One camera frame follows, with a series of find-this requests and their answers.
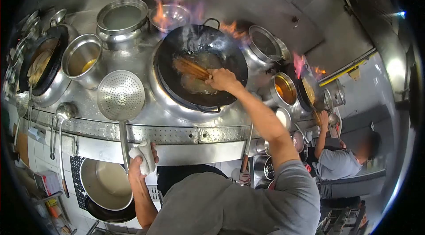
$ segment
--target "white cloth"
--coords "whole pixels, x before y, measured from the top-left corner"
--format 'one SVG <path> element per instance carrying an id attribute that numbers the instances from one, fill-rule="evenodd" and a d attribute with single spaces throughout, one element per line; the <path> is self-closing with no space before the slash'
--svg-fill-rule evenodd
<path id="1" fill-rule="evenodd" d="M 130 149 L 128 155 L 131 158 L 141 157 L 140 172 L 143 175 L 149 175 L 155 171 L 156 164 L 153 159 L 151 142 L 147 139 L 143 139 L 142 142 L 137 146 Z"/>

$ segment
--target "perforated ladle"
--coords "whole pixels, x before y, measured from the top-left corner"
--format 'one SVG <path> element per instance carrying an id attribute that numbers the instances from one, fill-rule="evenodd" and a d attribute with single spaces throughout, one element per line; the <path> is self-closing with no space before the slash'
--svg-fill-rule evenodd
<path id="1" fill-rule="evenodd" d="M 125 172 L 128 173 L 128 138 L 125 122 L 134 119 L 145 103 L 145 89 L 133 73 L 118 70 L 109 73 L 100 82 L 97 90 L 97 105 L 100 112 L 111 121 L 120 122 L 120 141 Z"/>

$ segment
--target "long chopsticks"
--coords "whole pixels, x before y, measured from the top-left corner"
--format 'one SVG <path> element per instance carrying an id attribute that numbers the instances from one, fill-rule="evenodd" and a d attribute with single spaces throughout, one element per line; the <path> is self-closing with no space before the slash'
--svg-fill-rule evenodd
<path id="1" fill-rule="evenodd" d="M 190 74 L 194 78 L 203 81 L 210 79 L 210 74 L 205 68 L 183 57 L 174 58 L 173 65 L 182 74 Z"/>

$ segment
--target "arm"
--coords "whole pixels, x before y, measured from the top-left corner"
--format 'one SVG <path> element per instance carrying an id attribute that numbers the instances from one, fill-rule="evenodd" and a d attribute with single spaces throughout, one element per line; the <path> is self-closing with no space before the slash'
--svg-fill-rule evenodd
<path id="1" fill-rule="evenodd" d="M 221 68 L 210 70 L 212 79 L 206 80 L 213 88 L 234 95 L 243 105 L 260 135 L 269 142 L 273 167 L 300 157 L 295 150 L 289 132 L 283 127 L 274 112 L 258 100 L 236 79 L 235 74 Z"/>
<path id="2" fill-rule="evenodd" d="M 158 163 L 159 158 L 156 150 L 154 149 L 155 144 L 151 144 L 152 153 L 155 163 Z M 152 202 L 151 195 L 147 189 L 145 178 L 140 172 L 140 164 L 142 163 L 141 157 L 130 159 L 130 166 L 128 169 L 128 180 L 130 181 L 131 190 L 133 191 L 135 215 L 137 221 L 143 229 L 148 229 L 158 213 L 155 205 Z"/>
<path id="3" fill-rule="evenodd" d="M 321 112 L 320 119 L 321 119 L 322 126 L 320 129 L 320 134 L 319 134 L 319 138 L 317 140 L 317 145 L 315 149 L 315 157 L 317 159 L 320 158 L 320 155 L 323 149 L 325 148 L 326 133 L 328 132 L 329 116 L 325 110 Z"/>

